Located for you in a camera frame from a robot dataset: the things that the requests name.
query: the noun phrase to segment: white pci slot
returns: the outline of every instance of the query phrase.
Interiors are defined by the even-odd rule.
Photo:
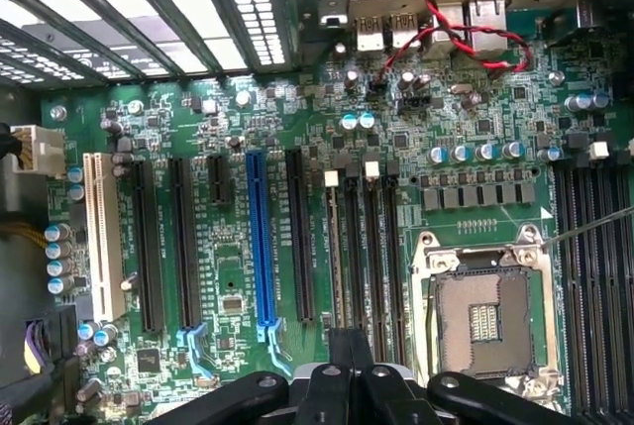
[[[83,155],[90,286],[95,321],[114,321],[125,313],[117,183],[110,156]]]

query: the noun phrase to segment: motherboard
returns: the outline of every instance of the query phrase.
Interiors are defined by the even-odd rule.
[[[629,221],[540,243],[629,205],[623,41],[551,48],[542,20],[508,14],[534,59],[498,79],[410,53],[377,86],[384,55],[325,53],[301,73],[45,95],[77,412],[143,422],[249,372],[292,377],[339,327],[423,384],[464,372],[562,412],[617,383],[630,345],[601,314],[632,308],[631,272],[603,265],[631,247],[592,246],[631,244]]]

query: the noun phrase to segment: blue pcie slot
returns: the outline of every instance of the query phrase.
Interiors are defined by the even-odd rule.
[[[266,340],[266,328],[275,326],[275,291],[273,287],[272,254],[270,251],[270,217],[268,216],[268,186],[264,153],[247,153],[247,187],[251,247],[256,278],[258,341]]]

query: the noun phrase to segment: green circuit board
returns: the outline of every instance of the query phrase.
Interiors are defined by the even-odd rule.
[[[100,122],[113,113],[126,136],[135,143],[136,159],[148,160],[154,167],[160,244],[160,274],[164,301],[164,328],[161,333],[143,331],[139,298],[135,293],[126,296],[126,314],[115,324],[119,331],[116,342],[85,361],[85,377],[102,379],[104,396],[94,413],[102,421],[116,422],[129,417],[121,394],[130,391],[141,394],[143,406],[135,412],[135,419],[146,420],[165,412],[183,401],[190,400],[227,381],[249,372],[269,370],[284,373],[271,361],[266,344],[257,338],[256,286],[251,253],[249,196],[247,186],[246,153],[263,150],[268,179],[268,207],[270,213],[271,250],[274,260],[274,291],[276,315],[282,319],[277,331],[278,358],[296,367],[311,362],[328,361],[327,330],[334,327],[333,282],[329,224],[327,218],[324,171],[342,163],[361,165],[367,154],[379,159],[380,168],[389,160],[397,160],[400,174],[396,192],[398,245],[400,250],[402,293],[405,313],[406,364],[416,368],[414,357],[412,308],[409,266],[416,252],[423,230],[433,232],[443,247],[483,247],[515,242],[519,229],[527,223],[535,225],[543,237],[557,233],[553,175],[548,163],[538,159],[538,137],[546,137],[552,146],[561,147],[566,132],[590,133],[612,131],[616,142],[626,149],[629,138],[620,126],[631,123],[631,112],[618,103],[611,104],[604,114],[576,117],[564,107],[571,95],[602,90],[610,92],[610,74],[623,61],[618,38],[588,39],[574,42],[565,49],[548,50],[535,31],[534,13],[511,13],[509,30],[517,31],[532,40],[535,57],[531,71],[508,74],[491,81],[479,68],[461,65],[460,61],[421,61],[410,55],[399,62],[388,75],[387,93],[379,101],[367,101],[363,83],[347,89],[346,70],[358,70],[364,80],[370,80],[381,67],[383,57],[326,60],[313,71],[281,74],[268,77],[239,77],[222,80],[199,80],[185,83],[167,82],[147,85],[122,85],[109,89],[55,93],[43,100],[43,120],[46,128],[61,130],[66,136],[68,167],[82,166],[85,153],[111,153],[108,134],[100,129]],[[519,53],[510,56],[518,57]],[[426,109],[398,113],[401,94],[396,88],[400,73],[428,73],[432,77],[431,106]],[[549,81],[549,73],[560,70],[566,76],[562,86]],[[451,87],[468,83],[483,95],[484,100],[474,109],[461,106],[461,95]],[[249,103],[239,106],[236,96],[249,93]],[[213,100],[212,114],[196,112]],[[137,111],[138,103],[143,109]],[[135,105],[134,114],[131,106]],[[67,111],[64,121],[55,121],[53,107]],[[371,130],[359,128],[345,132],[341,125],[346,114],[373,114]],[[230,147],[229,141],[238,140]],[[518,160],[504,157],[491,162],[471,159],[464,163],[448,161],[441,166],[430,164],[428,154],[433,147],[465,145],[470,150],[485,143],[498,147],[520,142],[523,156]],[[295,279],[293,270],[293,242],[288,214],[288,192],[284,151],[301,148],[310,218],[310,250],[314,277],[315,318],[312,323],[297,321]],[[205,159],[222,154],[229,161],[232,201],[217,206],[209,202],[209,181]],[[178,340],[178,279],[175,268],[173,219],[171,214],[168,160],[189,159],[192,172],[192,200],[195,212],[196,252],[200,281],[200,301],[207,332],[202,338],[204,356],[200,364],[213,374],[202,379],[190,367],[187,348]],[[515,201],[496,200],[482,206],[449,205],[447,197],[438,208],[429,208],[425,191],[441,193],[447,189],[462,189],[475,185],[511,185],[519,192],[528,185],[526,198],[518,194]],[[50,218],[55,222],[71,222],[68,197],[70,183],[58,179],[49,181]],[[130,181],[118,181],[121,238],[125,274],[139,268],[134,233],[135,218]],[[349,266],[346,210],[342,211],[340,227],[343,268]],[[361,201],[361,247],[363,270],[366,272],[366,292],[370,267],[366,235],[365,207]],[[381,217],[386,215],[380,205]],[[381,244],[385,241],[385,223],[379,223]],[[61,296],[60,302],[75,302],[90,292],[89,253],[85,245],[73,241],[75,288]],[[387,259],[381,257],[385,291],[388,291]],[[561,273],[556,253],[552,257],[555,296],[545,298],[541,289],[541,275],[528,275],[530,288],[531,337],[534,360],[543,366],[547,358],[547,338],[544,326],[545,301],[555,305],[558,325],[556,359],[562,379],[555,401],[561,410],[568,410],[568,386],[565,380],[567,351],[563,336],[564,306]],[[347,278],[346,288],[353,278]],[[241,312],[225,314],[223,298],[240,296]],[[371,306],[365,311],[371,318]],[[393,325],[387,315],[387,331]],[[147,370],[137,352],[158,350],[158,362]],[[388,362],[396,353],[388,334]]]

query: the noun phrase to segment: short pcie slot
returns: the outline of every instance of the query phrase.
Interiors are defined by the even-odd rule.
[[[577,226],[575,187],[572,173],[563,166],[555,168],[557,195],[557,223],[560,234]],[[586,346],[583,322],[583,298],[580,289],[579,252],[577,238],[559,243],[559,255],[564,277],[564,300],[567,310],[567,343],[571,361],[570,377],[573,412],[585,415],[590,412],[589,377],[585,368]]]
[[[364,181],[364,207],[366,210],[366,243],[370,268],[370,296],[372,299],[372,337],[374,360],[387,361],[387,339],[385,337],[385,297],[383,293],[383,266],[380,253],[380,230],[378,228],[378,181]]]
[[[594,188],[594,207],[596,219],[609,215],[622,207],[613,205],[612,190],[616,188],[611,178],[611,168],[597,168],[591,173]],[[610,383],[610,407],[613,413],[627,409],[626,371],[623,349],[623,330],[621,328],[621,300],[619,297],[619,278],[617,263],[617,244],[614,242],[614,225],[608,223],[596,229],[599,243],[599,264],[602,272],[599,276],[602,291],[603,329],[606,337],[605,355]]]
[[[398,212],[396,189],[398,178],[383,178],[383,203],[385,208],[385,234],[387,237],[387,274],[389,278],[391,319],[394,344],[394,361],[406,365],[405,306],[403,305],[403,279],[398,241]]]
[[[90,287],[96,321],[114,321],[125,313],[123,256],[117,183],[109,155],[85,154],[86,217]]]
[[[286,184],[295,269],[295,300],[297,321],[310,322],[315,317],[313,292],[313,258],[310,241],[308,193],[304,182],[301,149],[288,150],[286,158]]]
[[[618,167],[611,175],[611,197],[613,210],[620,210],[631,205],[630,201],[630,169]],[[617,276],[619,279],[620,326],[623,337],[624,374],[629,408],[634,405],[634,250],[632,247],[632,218],[625,217],[612,224],[613,239],[618,248]]]
[[[576,169],[573,172],[573,179],[576,184],[578,225],[585,225],[595,220],[594,197],[592,195],[589,169]],[[590,352],[587,358],[587,367],[592,378],[590,390],[594,402],[594,411],[607,413],[609,397],[596,230],[579,235],[579,249],[581,253],[581,290],[583,291],[586,311],[585,343]]]
[[[187,159],[170,159],[168,166],[174,255],[178,277],[178,317],[180,328],[189,330],[197,328],[201,322],[191,171]]]
[[[224,155],[207,157],[207,173],[209,175],[209,200],[213,205],[231,203],[231,175],[229,160]]]
[[[256,308],[258,341],[265,341],[265,329],[274,326],[275,291],[273,286],[272,253],[270,249],[270,218],[268,216],[268,187],[266,160],[262,152],[247,153],[247,190],[251,246],[256,280]]]
[[[353,326],[365,331],[368,318],[365,309],[364,269],[361,263],[361,218],[359,213],[359,186],[356,178],[346,178],[346,235],[350,268]]]
[[[336,187],[328,187],[326,189],[326,214],[335,327],[345,328],[347,317],[346,298],[344,297],[344,275],[341,263],[341,247],[339,245],[339,205],[337,204]]]
[[[132,206],[139,262],[139,300],[143,330],[156,333],[164,325],[160,280],[159,215],[152,164],[132,164]]]

